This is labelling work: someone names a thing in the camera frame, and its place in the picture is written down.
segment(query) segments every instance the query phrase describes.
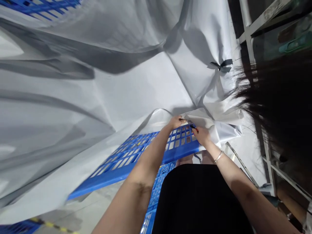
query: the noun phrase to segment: black skirt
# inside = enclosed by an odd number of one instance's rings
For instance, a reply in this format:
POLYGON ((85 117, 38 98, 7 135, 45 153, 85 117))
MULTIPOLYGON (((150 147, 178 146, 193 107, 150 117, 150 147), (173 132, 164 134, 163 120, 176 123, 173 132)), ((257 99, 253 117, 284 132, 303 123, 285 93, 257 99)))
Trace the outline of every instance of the black skirt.
POLYGON ((216 165, 183 164, 163 181, 152 233, 254 232, 216 165))

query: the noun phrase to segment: woman's left hand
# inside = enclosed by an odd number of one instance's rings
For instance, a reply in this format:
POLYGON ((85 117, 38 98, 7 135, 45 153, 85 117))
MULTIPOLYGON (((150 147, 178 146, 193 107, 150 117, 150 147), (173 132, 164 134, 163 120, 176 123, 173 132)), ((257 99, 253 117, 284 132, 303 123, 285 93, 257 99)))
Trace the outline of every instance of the woman's left hand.
POLYGON ((174 116, 168 123, 168 126, 170 126, 171 129, 175 129, 181 126, 181 124, 186 123, 186 120, 180 120, 182 118, 181 115, 174 116))

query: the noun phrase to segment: woman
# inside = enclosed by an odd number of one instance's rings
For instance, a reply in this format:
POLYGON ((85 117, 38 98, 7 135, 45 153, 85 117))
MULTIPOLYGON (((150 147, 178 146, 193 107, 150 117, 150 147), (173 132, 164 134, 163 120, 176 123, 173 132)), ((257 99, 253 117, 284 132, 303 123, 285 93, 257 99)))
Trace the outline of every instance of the woman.
MULTIPOLYGON (((184 123, 180 118, 173 117, 143 152, 93 234, 140 233, 169 134, 184 123)), ((251 225, 258 234, 299 233, 210 140, 207 129, 193 133, 207 150, 205 164, 188 164, 188 157, 167 175, 153 233, 253 233, 251 225)))
MULTIPOLYGON (((269 140, 305 158, 310 148, 305 133, 312 128, 311 66, 311 50, 258 63, 239 78, 250 84, 234 91, 269 140)), ((183 123, 179 118, 173 117, 141 155, 93 234, 140 232, 168 136, 183 123)), ((188 156, 167 175, 153 233, 253 233, 251 225, 258 234, 299 233, 210 140, 208 130, 198 127, 198 131, 193 133, 207 150, 203 164, 190 164, 188 156)))

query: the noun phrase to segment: blue plastic pallet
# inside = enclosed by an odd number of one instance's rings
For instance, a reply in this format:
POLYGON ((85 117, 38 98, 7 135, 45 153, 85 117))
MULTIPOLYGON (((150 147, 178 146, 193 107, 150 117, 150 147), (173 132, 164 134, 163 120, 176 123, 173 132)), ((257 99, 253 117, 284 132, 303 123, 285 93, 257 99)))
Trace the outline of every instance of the blue plastic pallet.
POLYGON ((162 166, 157 174, 153 189, 152 189, 152 194, 150 196, 150 203, 149 207, 147 209, 145 219, 143 226, 141 228, 142 234, 150 234, 152 233, 153 225, 154 225, 154 220, 155 220, 155 215, 156 215, 156 209, 158 205, 158 200, 159 200, 159 195, 160 195, 160 190, 162 188, 163 180, 167 176, 167 174, 175 168, 176 166, 176 161, 168 163, 164 166, 162 166))
POLYGON ((0 0, 0 4, 29 16, 38 14, 52 21, 58 18, 55 11, 63 15, 68 11, 68 7, 75 8, 80 5, 80 0, 0 0))
MULTIPOLYGON (((158 133, 130 136, 68 197, 68 200, 126 179, 140 155, 158 133)), ((162 165, 196 153, 198 148, 199 143, 190 126, 181 126, 170 133, 162 165)))
POLYGON ((31 222, 31 221, 23 221, 12 225, 0 225, 0 233, 1 234, 32 234, 38 228, 40 224, 31 222))

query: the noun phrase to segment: woman's right hand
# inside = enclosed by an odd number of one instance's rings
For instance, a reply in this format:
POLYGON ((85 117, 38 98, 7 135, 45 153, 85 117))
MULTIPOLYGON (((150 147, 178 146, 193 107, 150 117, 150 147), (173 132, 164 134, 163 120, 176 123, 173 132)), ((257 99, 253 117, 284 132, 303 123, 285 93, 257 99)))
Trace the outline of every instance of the woman's right hand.
POLYGON ((196 127, 196 128, 198 130, 198 133, 196 129, 194 128, 192 129, 196 139, 202 146, 204 147, 208 146, 208 144, 210 143, 210 138, 211 138, 208 129, 202 128, 202 127, 196 127))

